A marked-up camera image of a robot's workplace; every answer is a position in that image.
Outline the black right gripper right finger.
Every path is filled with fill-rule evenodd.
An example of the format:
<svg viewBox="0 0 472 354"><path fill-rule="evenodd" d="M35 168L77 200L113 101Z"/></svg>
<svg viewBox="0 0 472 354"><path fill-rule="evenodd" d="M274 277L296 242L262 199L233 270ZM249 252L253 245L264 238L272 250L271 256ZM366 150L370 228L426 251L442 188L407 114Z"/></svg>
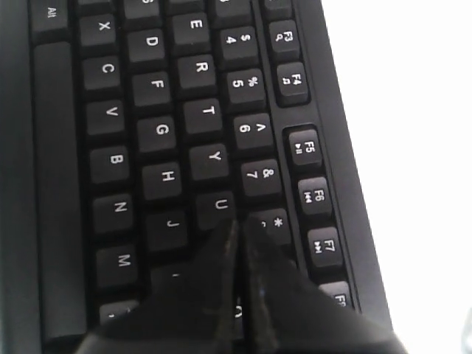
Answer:
<svg viewBox="0 0 472 354"><path fill-rule="evenodd" d="M405 353L393 330L342 307L300 274L261 222L241 227L248 353Z"/></svg>

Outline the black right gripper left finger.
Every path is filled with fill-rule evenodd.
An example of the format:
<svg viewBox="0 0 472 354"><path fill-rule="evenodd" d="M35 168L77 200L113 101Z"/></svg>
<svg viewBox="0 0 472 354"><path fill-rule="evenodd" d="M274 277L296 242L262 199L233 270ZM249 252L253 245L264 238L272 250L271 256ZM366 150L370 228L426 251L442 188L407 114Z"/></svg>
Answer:
<svg viewBox="0 0 472 354"><path fill-rule="evenodd" d="M238 222L225 220L182 275L91 332L77 353L233 353Z"/></svg>

